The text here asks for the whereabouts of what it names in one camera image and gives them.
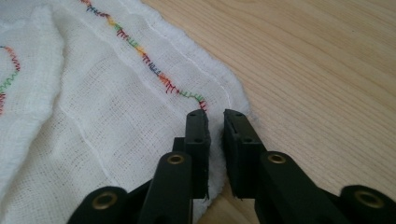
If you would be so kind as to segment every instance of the fabric fold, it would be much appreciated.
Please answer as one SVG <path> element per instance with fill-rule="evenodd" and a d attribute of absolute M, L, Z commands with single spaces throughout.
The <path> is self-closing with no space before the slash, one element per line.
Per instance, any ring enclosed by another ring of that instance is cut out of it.
<path fill-rule="evenodd" d="M 248 112 L 239 81 L 140 1 L 46 2 L 64 39 L 61 92 L 1 204 L 1 220 L 65 223 L 95 189 L 137 188 L 184 136 L 187 114 L 202 108 L 212 139 L 210 200 L 194 202 L 197 222 L 224 184 L 223 111 Z"/>
<path fill-rule="evenodd" d="M 36 7 L 27 21 L 0 21 L 0 203 L 50 117 L 63 46 L 49 7 Z"/>

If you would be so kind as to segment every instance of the red thread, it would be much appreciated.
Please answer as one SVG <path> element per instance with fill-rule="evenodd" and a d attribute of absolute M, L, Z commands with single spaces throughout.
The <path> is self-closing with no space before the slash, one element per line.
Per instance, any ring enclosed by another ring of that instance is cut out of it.
<path fill-rule="evenodd" d="M 125 34 L 125 32 L 122 30 L 122 29 L 119 29 L 118 31 L 117 31 L 117 36 L 118 37 L 121 37 L 122 39 L 127 39 L 129 36 L 127 35 L 127 34 Z"/>
<path fill-rule="evenodd" d="M 11 57 L 11 61 L 15 65 L 15 70 L 17 70 L 19 72 L 21 70 L 21 64 L 18 61 L 17 55 L 15 54 L 14 50 L 9 47 L 4 47 L 4 49 L 9 53 L 9 56 Z"/>
<path fill-rule="evenodd" d="M 198 102 L 198 103 L 199 103 L 199 107 L 201 107 L 201 109 L 203 109 L 204 111 L 206 111 L 206 101 L 203 100 L 203 101 L 200 101 L 200 102 Z"/>
<path fill-rule="evenodd" d="M 6 94 L 5 93 L 0 93 L 0 115 L 3 114 L 3 107 L 4 107 L 4 103 L 6 101 Z"/>
<path fill-rule="evenodd" d="M 179 93 L 178 88 L 174 84 L 172 84 L 172 81 L 166 77 L 163 73 L 161 73 L 159 76 L 161 83 L 166 87 L 166 92 L 168 93 L 169 91 L 173 93 L 174 90 L 176 90 L 176 93 Z"/>

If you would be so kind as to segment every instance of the wood grain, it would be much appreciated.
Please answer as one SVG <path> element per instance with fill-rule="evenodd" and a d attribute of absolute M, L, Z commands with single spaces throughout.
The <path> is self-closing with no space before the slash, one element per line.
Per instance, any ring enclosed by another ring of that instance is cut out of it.
<path fill-rule="evenodd" d="M 242 82 L 270 150 L 396 200 L 396 2 L 144 0 Z M 229 186 L 200 223 L 258 223 Z"/>

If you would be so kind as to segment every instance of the embroidered seam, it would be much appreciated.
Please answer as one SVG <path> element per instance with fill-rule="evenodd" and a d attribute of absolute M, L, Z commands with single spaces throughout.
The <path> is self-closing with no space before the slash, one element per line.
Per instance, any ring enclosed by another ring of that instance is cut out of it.
<path fill-rule="evenodd" d="M 128 35 L 124 31 L 124 29 L 118 23 L 116 23 L 116 21 L 114 21 L 114 19 L 109 14 L 105 12 L 101 12 L 97 8 L 93 7 L 90 0 L 80 0 L 80 1 L 87 6 L 87 10 L 86 10 L 87 12 L 91 12 L 98 17 L 106 18 L 108 25 L 112 26 L 116 30 L 116 36 L 126 41 L 132 48 L 134 48 L 137 51 L 137 53 L 142 57 L 143 63 L 148 67 L 148 69 L 152 73 L 154 73 L 154 75 L 158 77 L 161 83 L 165 86 L 166 88 L 165 93 L 174 93 L 186 98 L 192 98 L 196 102 L 198 102 L 198 105 L 200 106 L 201 109 L 206 111 L 207 104 L 205 97 L 203 95 L 194 93 L 192 91 L 181 90 L 180 88 L 178 88 L 172 82 L 172 80 L 157 67 L 155 62 L 153 62 L 150 59 L 145 49 L 142 46 L 140 46 L 140 44 L 132 36 Z"/>
<path fill-rule="evenodd" d="M 8 89 L 12 82 L 15 80 L 15 77 L 21 71 L 21 64 L 17 59 L 17 55 L 15 54 L 14 50 L 7 46 L 0 46 L 0 49 L 5 49 L 8 52 L 9 57 L 11 58 L 12 63 L 14 63 L 15 71 L 11 73 L 5 81 L 0 84 L 0 116 L 4 112 L 4 105 L 6 102 L 6 94 L 4 91 Z"/>

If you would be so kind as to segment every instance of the white cloth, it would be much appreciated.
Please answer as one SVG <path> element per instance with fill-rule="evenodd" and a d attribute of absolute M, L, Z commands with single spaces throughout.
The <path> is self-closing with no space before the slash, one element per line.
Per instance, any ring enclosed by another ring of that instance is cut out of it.
<path fill-rule="evenodd" d="M 26 19 L 32 6 L 43 3 L 51 5 L 53 20 L 45 15 L 39 18 L 45 24 L 54 22 L 61 35 L 54 35 L 43 46 L 52 54 L 42 51 L 42 57 L 32 57 L 24 38 L 11 36 L 9 45 L 20 43 L 15 51 L 23 71 L 37 71 L 25 81 L 44 85 L 39 91 L 53 89 L 43 93 L 46 110 L 35 110 L 41 120 L 50 112 L 52 116 L 38 136 L 42 122 L 26 140 L 10 138 L 7 126 L 0 126 L 0 160 L 17 159 L 0 189 L 6 195 L 0 198 L 0 222 L 65 223 L 95 189 L 135 189 L 152 178 L 161 155 L 172 150 L 175 137 L 184 136 L 186 115 L 200 107 L 206 109 L 209 119 L 209 195 L 214 199 L 225 175 L 220 150 L 222 113 L 225 108 L 248 112 L 248 100 L 232 72 L 137 0 L 92 0 L 91 5 L 78 0 L 3 2 L 0 19 Z M 24 34 L 50 38 L 31 32 Z M 50 63 L 51 69 L 35 70 L 41 63 Z M 38 81 L 44 75 L 47 81 Z M 51 111 L 59 81 L 61 91 Z M 11 93 L 9 88 L 6 104 L 11 102 Z M 26 102 L 37 105 L 32 103 L 35 99 L 26 98 Z M 9 122 L 3 121 L 6 115 L 15 113 L 7 105 L 0 122 Z M 19 124 L 13 127 L 14 133 L 25 129 Z M 21 154 L 12 148 L 22 141 Z M 3 148 L 4 142 L 9 142 L 7 148 Z M 194 202 L 195 222 L 211 200 Z"/>

